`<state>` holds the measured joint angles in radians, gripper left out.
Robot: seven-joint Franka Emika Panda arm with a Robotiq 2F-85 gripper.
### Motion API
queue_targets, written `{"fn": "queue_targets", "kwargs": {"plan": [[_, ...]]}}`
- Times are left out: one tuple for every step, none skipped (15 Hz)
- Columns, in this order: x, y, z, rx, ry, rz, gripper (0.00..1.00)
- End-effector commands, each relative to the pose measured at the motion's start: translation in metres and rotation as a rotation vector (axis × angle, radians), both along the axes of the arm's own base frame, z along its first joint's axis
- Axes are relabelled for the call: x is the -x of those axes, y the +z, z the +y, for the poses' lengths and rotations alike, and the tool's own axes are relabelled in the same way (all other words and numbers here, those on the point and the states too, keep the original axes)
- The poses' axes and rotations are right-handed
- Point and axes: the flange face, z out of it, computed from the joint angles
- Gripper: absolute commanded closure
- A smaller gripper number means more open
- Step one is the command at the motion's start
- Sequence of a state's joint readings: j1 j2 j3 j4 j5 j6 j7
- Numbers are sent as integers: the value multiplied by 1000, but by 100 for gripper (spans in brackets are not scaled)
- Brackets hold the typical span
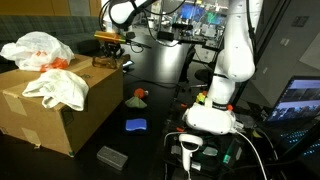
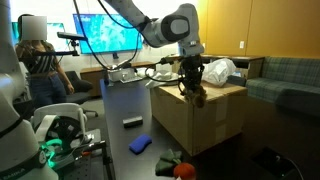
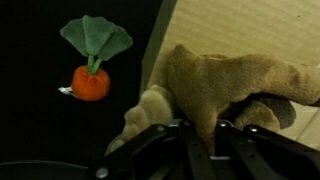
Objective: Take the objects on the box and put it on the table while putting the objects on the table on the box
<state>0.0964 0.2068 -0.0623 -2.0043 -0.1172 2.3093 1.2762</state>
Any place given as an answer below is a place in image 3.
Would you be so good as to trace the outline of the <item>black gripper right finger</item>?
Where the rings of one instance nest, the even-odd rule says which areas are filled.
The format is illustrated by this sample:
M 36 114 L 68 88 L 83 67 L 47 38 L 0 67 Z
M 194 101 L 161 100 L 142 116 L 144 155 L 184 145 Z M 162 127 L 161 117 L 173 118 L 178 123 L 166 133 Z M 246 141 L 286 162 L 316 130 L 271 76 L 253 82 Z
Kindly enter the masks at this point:
M 320 180 L 320 152 L 258 125 L 236 129 L 220 120 L 216 155 L 239 162 L 249 180 Z

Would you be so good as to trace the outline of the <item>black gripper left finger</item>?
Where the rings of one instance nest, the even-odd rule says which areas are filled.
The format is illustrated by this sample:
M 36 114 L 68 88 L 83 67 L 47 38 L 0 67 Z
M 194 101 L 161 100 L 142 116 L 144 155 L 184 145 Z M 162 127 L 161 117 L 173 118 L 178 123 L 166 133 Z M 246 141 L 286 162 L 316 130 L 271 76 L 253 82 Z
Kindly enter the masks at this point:
M 181 180 L 182 142 L 176 127 L 152 125 L 88 170 L 93 180 Z

